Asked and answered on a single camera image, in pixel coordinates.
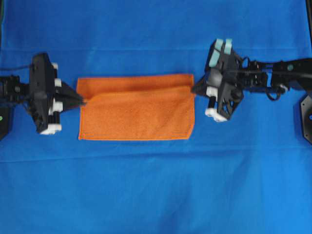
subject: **folded towel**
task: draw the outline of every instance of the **folded towel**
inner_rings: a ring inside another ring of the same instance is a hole
[[[79,139],[188,139],[194,126],[193,75],[80,78]]]

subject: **blue cloth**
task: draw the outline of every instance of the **blue cloth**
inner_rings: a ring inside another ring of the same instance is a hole
[[[203,75],[211,43],[241,56],[311,57],[304,1],[5,0],[1,67],[48,52],[58,76]],[[16,71],[28,81],[28,71]],[[62,132],[36,134],[23,108],[0,142],[0,233],[312,233],[312,146],[299,101],[245,93],[229,122],[195,98],[189,140],[78,140],[79,110]]]

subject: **wire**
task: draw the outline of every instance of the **wire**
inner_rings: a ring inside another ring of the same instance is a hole
[[[20,66],[20,67],[13,67],[13,68],[4,68],[4,67],[0,67],[0,71],[16,71],[16,70],[23,70],[26,68],[32,68],[33,64],[29,64],[29,65],[24,65],[24,66]]]

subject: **screw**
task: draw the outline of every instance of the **screw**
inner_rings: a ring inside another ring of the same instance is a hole
[[[15,92],[19,93],[20,92],[20,87],[15,86],[14,90],[15,90]]]

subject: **black cable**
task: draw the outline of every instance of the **black cable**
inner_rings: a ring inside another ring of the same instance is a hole
[[[281,93],[276,93],[276,98],[273,98],[268,89],[265,90],[265,93],[271,101],[277,101],[281,97]]]
[[[32,68],[32,67],[33,67],[33,64],[24,65],[24,66],[20,66],[20,67],[13,67],[13,68],[0,67],[0,71],[16,71],[16,70],[22,70],[22,69]]]

